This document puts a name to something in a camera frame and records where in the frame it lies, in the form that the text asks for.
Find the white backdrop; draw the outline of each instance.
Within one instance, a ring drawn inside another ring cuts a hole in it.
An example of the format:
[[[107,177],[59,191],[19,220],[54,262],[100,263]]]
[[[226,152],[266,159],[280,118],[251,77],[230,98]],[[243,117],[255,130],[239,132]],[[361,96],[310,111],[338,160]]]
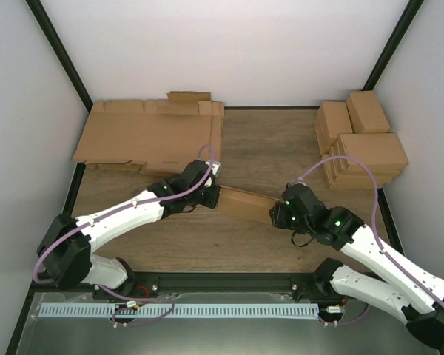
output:
[[[401,243],[444,278],[444,1],[425,1],[376,91],[409,158],[386,187]]]
[[[361,89],[407,0],[43,0],[93,100],[209,90],[230,106]]]
[[[0,354],[61,212],[86,111],[25,1],[0,0]]]

